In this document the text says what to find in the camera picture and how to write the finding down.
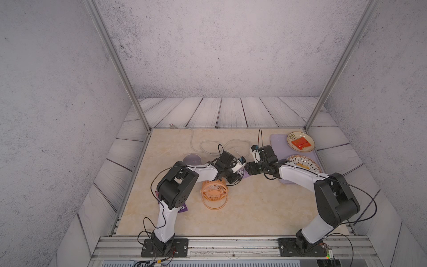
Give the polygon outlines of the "purple power strip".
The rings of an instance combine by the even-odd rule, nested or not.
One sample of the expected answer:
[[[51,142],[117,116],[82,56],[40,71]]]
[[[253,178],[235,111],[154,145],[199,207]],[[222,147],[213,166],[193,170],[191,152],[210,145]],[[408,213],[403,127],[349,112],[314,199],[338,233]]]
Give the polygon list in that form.
[[[245,169],[243,169],[243,176],[242,176],[242,178],[245,179],[245,178],[248,178],[249,176],[250,176],[250,174]]]

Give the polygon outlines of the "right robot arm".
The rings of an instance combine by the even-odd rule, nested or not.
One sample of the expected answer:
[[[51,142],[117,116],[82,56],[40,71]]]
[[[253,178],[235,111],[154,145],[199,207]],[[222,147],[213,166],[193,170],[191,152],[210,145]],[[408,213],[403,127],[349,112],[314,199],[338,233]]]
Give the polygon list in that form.
[[[245,169],[249,175],[271,175],[314,193],[318,214],[296,234],[295,246],[302,253],[313,251],[327,234],[360,211],[359,202],[340,173],[317,174],[286,159],[253,161],[247,163]]]

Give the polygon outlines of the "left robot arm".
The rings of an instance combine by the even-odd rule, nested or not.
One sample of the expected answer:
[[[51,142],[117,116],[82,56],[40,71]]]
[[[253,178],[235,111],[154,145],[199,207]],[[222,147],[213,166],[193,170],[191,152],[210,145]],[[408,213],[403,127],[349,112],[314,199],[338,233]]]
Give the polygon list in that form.
[[[218,159],[204,165],[187,165],[176,162],[158,183],[156,196],[159,202],[159,219],[151,240],[159,250],[168,251],[175,237],[178,209],[186,202],[196,183],[226,179],[233,183],[238,171],[246,165],[244,157],[236,158],[223,152]]]

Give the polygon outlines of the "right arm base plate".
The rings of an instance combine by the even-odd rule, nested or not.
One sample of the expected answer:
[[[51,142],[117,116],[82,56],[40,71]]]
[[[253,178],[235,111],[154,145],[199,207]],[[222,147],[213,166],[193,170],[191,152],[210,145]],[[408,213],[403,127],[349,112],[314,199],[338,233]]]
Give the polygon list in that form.
[[[278,247],[281,257],[326,257],[328,255],[322,240],[310,244],[297,238],[279,238]]]

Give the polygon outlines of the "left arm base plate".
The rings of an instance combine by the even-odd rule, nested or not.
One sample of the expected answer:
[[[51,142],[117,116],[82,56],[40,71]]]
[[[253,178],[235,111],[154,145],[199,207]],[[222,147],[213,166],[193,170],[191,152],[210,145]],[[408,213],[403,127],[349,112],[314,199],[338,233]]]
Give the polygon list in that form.
[[[142,258],[185,258],[188,254],[189,240],[172,238],[166,243],[152,239],[145,239],[141,251]]]

